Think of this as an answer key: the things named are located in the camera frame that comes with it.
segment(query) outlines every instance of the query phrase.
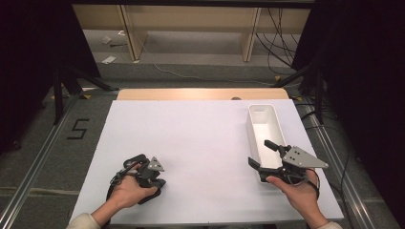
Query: white board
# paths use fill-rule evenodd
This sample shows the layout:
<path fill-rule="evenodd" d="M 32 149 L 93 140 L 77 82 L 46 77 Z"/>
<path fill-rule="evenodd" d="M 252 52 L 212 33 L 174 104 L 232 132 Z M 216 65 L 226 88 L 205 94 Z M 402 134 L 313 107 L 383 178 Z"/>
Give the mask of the white board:
<path fill-rule="evenodd" d="M 270 104 L 286 144 L 314 155 L 290 100 L 114 101 L 72 219 L 105 200 L 124 160 L 156 156 L 167 181 L 161 195 L 124 209 L 112 224 L 136 226 L 271 223 L 300 220 L 279 190 L 260 183 L 247 164 L 250 104 Z M 328 219 L 343 218 L 322 170 L 319 205 Z"/>

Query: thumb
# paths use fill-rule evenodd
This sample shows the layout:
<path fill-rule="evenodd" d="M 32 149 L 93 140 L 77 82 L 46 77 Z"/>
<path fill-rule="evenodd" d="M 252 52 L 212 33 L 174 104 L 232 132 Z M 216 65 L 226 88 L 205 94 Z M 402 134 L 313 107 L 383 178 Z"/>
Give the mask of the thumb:
<path fill-rule="evenodd" d="M 158 191 L 158 187 L 143 188 L 147 197 L 154 195 Z"/>
<path fill-rule="evenodd" d="M 283 192 L 285 192 L 286 189 L 289 188 L 289 185 L 286 184 L 285 182 L 283 182 L 278 177 L 269 176 L 269 177 L 266 178 L 266 181 L 273 184 L 274 186 L 276 186 L 277 188 L 279 188 Z"/>

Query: printed number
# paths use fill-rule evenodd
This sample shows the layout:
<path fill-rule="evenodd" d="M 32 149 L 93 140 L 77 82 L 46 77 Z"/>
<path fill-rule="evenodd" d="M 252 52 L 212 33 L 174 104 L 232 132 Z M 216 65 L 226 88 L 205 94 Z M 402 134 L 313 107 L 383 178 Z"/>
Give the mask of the printed number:
<path fill-rule="evenodd" d="M 81 136 L 69 136 L 69 137 L 68 137 L 69 140 L 83 139 L 84 134 L 86 134 L 87 129 L 76 128 L 77 123 L 78 123 L 79 121 L 90 121 L 90 119 L 88 119 L 88 118 L 78 118 L 78 119 L 76 120 L 76 122 L 75 122 L 74 127 L 72 128 L 72 131 L 81 132 Z"/>

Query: metal rail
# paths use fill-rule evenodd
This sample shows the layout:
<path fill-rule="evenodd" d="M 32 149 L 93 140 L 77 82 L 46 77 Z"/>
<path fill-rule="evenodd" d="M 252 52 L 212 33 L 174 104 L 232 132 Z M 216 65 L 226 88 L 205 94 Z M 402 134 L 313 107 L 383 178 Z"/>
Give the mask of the metal rail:
<path fill-rule="evenodd" d="M 63 129 L 66 119 L 70 113 L 70 110 L 75 105 L 76 101 L 79 99 L 79 95 L 71 95 L 66 103 L 66 112 L 61 117 L 59 122 L 53 125 L 50 133 L 48 134 L 47 139 L 41 147 L 38 155 L 36 156 L 30 170 L 26 173 L 23 181 L 21 182 L 18 189 L 15 191 L 13 197 L 8 203 L 7 207 L 3 211 L 0 218 L 0 228 L 9 229 L 14 223 L 21 207 L 23 206 L 30 189 L 36 182 L 38 175 L 40 174 L 42 168 L 44 167 L 47 158 L 52 151 L 52 148 L 57 141 L 60 131 Z"/>
<path fill-rule="evenodd" d="M 308 98 L 304 98 L 306 103 L 310 103 L 310 100 Z M 313 112 L 314 109 L 311 106 L 306 106 L 306 110 L 308 112 Z M 345 196 L 348 199 L 349 204 L 352 207 L 352 210 L 354 212 L 354 215 L 357 218 L 358 223 L 360 224 L 361 228 L 364 229 L 371 229 L 375 228 L 375 225 L 373 224 L 373 221 L 370 217 L 370 214 L 367 210 L 366 205 L 363 203 L 361 197 L 358 195 L 356 189 L 354 188 L 354 185 L 352 184 L 352 180 L 350 178 L 350 175 L 345 172 L 345 167 L 343 161 L 340 159 L 340 156 L 337 154 L 335 148 L 333 147 L 333 144 L 331 143 L 330 137 L 328 136 L 328 133 L 325 129 L 325 127 L 322 127 L 316 117 L 314 115 L 310 116 L 310 121 L 314 126 L 319 126 L 319 128 L 315 128 L 316 133 L 325 149 L 325 152 L 327 153 L 328 159 L 330 161 L 330 165 L 333 168 L 334 172 L 338 176 L 338 178 L 343 177 L 343 192 L 345 193 Z"/>

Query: white box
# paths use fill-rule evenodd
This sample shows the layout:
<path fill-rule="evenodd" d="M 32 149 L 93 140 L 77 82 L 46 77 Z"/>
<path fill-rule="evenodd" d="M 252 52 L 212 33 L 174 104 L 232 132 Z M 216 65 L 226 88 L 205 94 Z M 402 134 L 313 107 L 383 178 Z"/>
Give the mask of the white box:
<path fill-rule="evenodd" d="M 277 169 L 283 166 L 280 153 L 265 146 L 265 140 L 277 145 L 286 145 L 274 107 L 250 105 L 248 109 L 246 127 L 252 158 L 259 162 L 262 168 Z"/>

